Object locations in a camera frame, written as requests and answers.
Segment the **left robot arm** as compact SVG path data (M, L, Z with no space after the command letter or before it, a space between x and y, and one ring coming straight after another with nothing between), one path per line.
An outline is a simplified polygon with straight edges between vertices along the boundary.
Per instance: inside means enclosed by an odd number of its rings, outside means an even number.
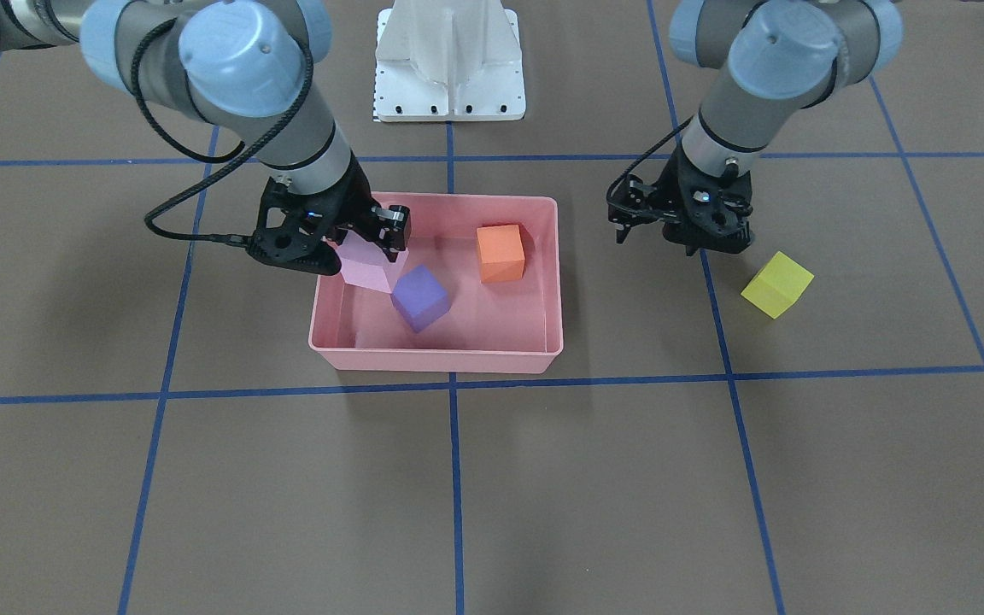
M623 243L660 223L687 255L753 244L751 168L798 110L885 67L905 39L893 1L682 1L669 24L676 58L716 70L696 114L652 183L621 172L606 217Z

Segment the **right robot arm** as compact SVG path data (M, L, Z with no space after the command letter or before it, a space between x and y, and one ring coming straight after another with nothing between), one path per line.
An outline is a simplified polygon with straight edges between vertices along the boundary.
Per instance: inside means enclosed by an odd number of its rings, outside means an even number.
M384 206L315 83L331 49L319 1L0 1L0 52L78 45L149 128L212 165L144 217L168 240L219 243L272 267L337 275L350 232L389 262L409 210ZM173 232L161 215L255 159L269 179L249 234Z

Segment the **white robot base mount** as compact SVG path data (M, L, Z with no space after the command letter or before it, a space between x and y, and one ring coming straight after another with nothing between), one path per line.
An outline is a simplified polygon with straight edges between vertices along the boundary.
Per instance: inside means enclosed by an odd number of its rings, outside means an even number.
M518 15L500 1L395 1L376 24L374 120L492 122L526 115Z

